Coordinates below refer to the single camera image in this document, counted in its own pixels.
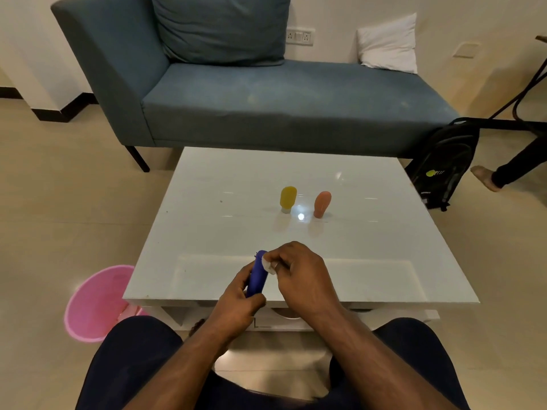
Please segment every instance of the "forearm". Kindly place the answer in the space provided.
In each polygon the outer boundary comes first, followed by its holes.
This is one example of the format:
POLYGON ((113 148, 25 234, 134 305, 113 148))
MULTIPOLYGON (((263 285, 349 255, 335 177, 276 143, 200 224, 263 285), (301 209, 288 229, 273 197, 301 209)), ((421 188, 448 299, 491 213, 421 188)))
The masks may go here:
POLYGON ((223 339, 205 325, 161 367, 124 410, 191 410, 223 339))
POLYGON ((456 410, 352 312, 330 310, 310 325, 329 345, 367 408, 456 410))

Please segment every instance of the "sofa armrest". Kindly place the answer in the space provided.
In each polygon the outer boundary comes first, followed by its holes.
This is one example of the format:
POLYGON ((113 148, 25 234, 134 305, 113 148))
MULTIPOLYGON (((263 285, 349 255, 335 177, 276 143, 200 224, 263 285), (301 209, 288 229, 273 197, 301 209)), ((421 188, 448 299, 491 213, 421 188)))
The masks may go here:
POLYGON ((141 101, 169 60, 151 0, 60 0, 51 11, 120 143, 154 146, 141 101))

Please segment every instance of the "person's left hand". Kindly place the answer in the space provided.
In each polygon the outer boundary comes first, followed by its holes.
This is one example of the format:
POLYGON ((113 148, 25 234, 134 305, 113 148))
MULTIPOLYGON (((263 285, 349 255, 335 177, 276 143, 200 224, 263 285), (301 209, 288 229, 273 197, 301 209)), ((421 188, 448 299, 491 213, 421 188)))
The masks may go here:
POLYGON ((226 343, 242 334, 253 323, 256 311, 266 304, 266 297, 263 294, 246 298, 243 292, 253 264, 254 261, 243 266, 218 300, 211 316, 203 324, 203 327, 207 327, 215 335, 223 337, 226 343))

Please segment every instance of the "yellow bottle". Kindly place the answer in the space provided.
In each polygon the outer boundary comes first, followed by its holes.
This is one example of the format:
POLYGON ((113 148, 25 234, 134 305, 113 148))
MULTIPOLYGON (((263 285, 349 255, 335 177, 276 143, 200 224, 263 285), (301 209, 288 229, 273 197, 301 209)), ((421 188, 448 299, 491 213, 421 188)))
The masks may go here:
POLYGON ((281 205, 281 211, 284 213, 290 213, 291 208, 294 206, 294 202, 297 200, 297 189, 294 187, 285 187, 281 191, 281 198, 279 204, 281 205))

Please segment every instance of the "person's right hand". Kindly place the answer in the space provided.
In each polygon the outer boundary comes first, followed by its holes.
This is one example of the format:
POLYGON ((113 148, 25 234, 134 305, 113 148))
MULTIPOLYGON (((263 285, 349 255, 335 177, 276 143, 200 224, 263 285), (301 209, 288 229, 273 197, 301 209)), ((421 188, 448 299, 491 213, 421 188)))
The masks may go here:
POLYGON ((341 304, 323 258, 298 241, 264 254, 277 272, 287 306, 313 326, 314 318, 338 311, 341 304))

